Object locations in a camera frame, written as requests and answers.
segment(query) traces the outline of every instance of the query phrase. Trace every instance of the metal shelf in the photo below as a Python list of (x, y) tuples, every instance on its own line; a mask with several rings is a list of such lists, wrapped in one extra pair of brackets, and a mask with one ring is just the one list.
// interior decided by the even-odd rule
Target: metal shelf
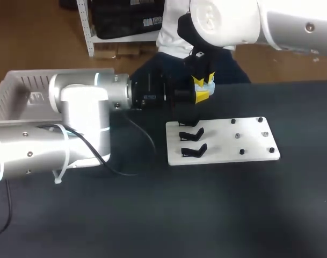
[(93, 43), (155, 41), (158, 37), (158, 33), (159, 31), (152, 31), (116, 39), (99, 39), (98, 36), (94, 35), (92, 36), (91, 41)]
[(89, 56), (94, 56), (94, 44), (96, 43), (156, 41), (158, 37), (159, 31), (152, 31), (116, 39), (99, 39), (89, 25), (87, 0), (76, 1)]

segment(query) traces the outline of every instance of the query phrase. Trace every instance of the white shelf post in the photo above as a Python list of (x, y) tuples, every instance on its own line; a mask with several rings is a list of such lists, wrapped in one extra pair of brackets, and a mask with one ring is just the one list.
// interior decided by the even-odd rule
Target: white shelf post
[(87, 0), (76, 0), (78, 6), (79, 17), (81, 19), (84, 38), (86, 40), (89, 56), (94, 56), (94, 44), (92, 42), (92, 30), (88, 20), (88, 2)]

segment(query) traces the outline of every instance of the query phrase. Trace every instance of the black clip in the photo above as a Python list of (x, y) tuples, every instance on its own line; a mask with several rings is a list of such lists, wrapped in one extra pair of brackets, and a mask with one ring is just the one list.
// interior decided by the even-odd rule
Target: black clip
[(179, 133), (180, 141), (199, 141), (204, 134), (204, 128), (202, 127), (196, 134), (191, 133)]
[(196, 127), (197, 124), (199, 123), (199, 121), (200, 121), (200, 117), (197, 116), (194, 120), (180, 120), (178, 123), (179, 123), (179, 126)]
[(199, 150), (195, 149), (188, 149), (188, 148), (181, 148), (181, 154), (183, 157), (197, 157), (200, 158), (204, 155), (205, 151), (207, 150), (207, 144), (203, 144)]

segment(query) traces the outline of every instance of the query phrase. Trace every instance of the black tabletop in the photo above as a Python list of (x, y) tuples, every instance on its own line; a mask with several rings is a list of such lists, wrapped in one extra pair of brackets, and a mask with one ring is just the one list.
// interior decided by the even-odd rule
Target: black tabletop
[[(51, 173), (11, 180), (0, 258), (327, 257), (327, 82), (220, 85), (194, 112), (266, 117), (281, 159), (170, 167), (168, 112), (129, 114), (152, 135), (156, 157), (113, 114), (111, 164), (138, 176), (98, 167), (68, 171), (60, 185)], [(0, 183), (0, 227), (6, 215)]]

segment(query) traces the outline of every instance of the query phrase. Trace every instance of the brown floor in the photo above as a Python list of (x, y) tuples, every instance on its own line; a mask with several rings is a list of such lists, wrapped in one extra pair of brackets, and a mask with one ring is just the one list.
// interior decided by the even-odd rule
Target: brown floor
[[(0, 81), (15, 69), (114, 67), (131, 74), (148, 58), (89, 58), (77, 12), (60, 9), (58, 0), (0, 0)], [(242, 46), (236, 59), (253, 82), (327, 79), (327, 57)]]

